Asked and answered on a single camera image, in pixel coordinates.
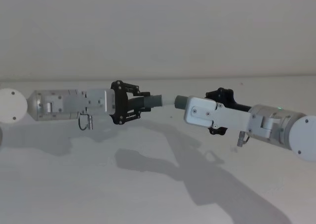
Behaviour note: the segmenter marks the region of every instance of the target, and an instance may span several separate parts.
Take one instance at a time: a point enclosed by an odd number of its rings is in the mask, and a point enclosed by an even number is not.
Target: white circular disc
[[[306,161],[316,161],[316,116],[305,116],[296,121],[289,135],[293,152]]]
[[[28,109],[25,97],[17,90],[0,89],[0,123],[15,123],[22,119]]]

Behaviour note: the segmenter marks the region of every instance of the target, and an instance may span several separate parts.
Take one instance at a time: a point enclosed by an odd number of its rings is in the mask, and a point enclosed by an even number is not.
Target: white wall
[[[316,114],[316,77],[137,81],[165,96],[222,86],[238,102]],[[3,83],[34,89],[109,87],[110,82]],[[314,224],[316,164],[238,131],[210,136],[173,107],[115,126],[99,119],[2,126],[0,223]]]
[[[0,0],[0,79],[316,74],[315,0]]]

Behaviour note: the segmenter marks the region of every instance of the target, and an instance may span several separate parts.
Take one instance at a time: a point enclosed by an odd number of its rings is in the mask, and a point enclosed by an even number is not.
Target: black gripper bracket
[[[234,91],[231,89],[225,89],[220,87],[216,91],[207,92],[205,98],[211,99],[217,103],[223,104],[227,108],[238,111],[248,112],[251,109],[251,107],[249,106],[238,104],[234,99]],[[220,127],[218,129],[213,129],[212,127],[209,128],[209,132],[212,135],[225,135],[226,131],[227,128],[225,127]]]
[[[151,108],[136,108],[131,111],[128,110],[128,96],[127,93],[133,96],[150,96],[150,92],[140,92],[139,86],[124,83],[121,80],[112,82],[111,89],[115,92],[115,113],[111,115],[114,124],[125,124],[126,122],[140,119],[141,112],[150,112]]]

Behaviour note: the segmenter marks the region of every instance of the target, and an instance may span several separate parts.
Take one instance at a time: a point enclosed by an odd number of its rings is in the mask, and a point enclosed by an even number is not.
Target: black mounting bracket
[[[129,99],[127,93],[137,97],[148,97],[150,92],[140,92],[139,86],[124,83],[121,80],[112,82],[111,89],[115,92],[115,113],[111,115],[114,124],[125,124],[126,122],[140,119],[141,112],[150,112],[151,108],[138,107],[129,110]]]
[[[248,112],[251,109],[251,107],[249,106],[238,104],[234,99],[234,91],[231,89],[220,87],[216,91],[207,92],[205,98],[211,99],[217,103],[223,104],[227,108],[238,111]],[[209,132],[212,135],[225,135],[226,131],[227,128],[225,127],[220,127],[218,129],[213,129],[212,127],[209,128]]]

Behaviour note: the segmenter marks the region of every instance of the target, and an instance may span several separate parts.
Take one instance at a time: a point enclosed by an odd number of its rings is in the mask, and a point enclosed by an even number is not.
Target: robotic arm
[[[14,89],[1,89],[0,98],[2,123],[17,122],[28,112],[36,121],[77,119],[81,130],[93,129],[95,115],[108,114],[114,124],[122,125],[139,119],[151,108],[174,104],[185,110],[187,123],[206,127],[212,135],[225,135],[228,128],[239,130],[239,147],[254,138],[292,150],[303,160],[316,161],[316,116],[263,105],[240,105],[230,89],[208,92],[206,98],[177,96],[175,101],[167,101],[118,80],[110,89],[34,91],[27,100]],[[84,128],[82,116],[87,118]]]

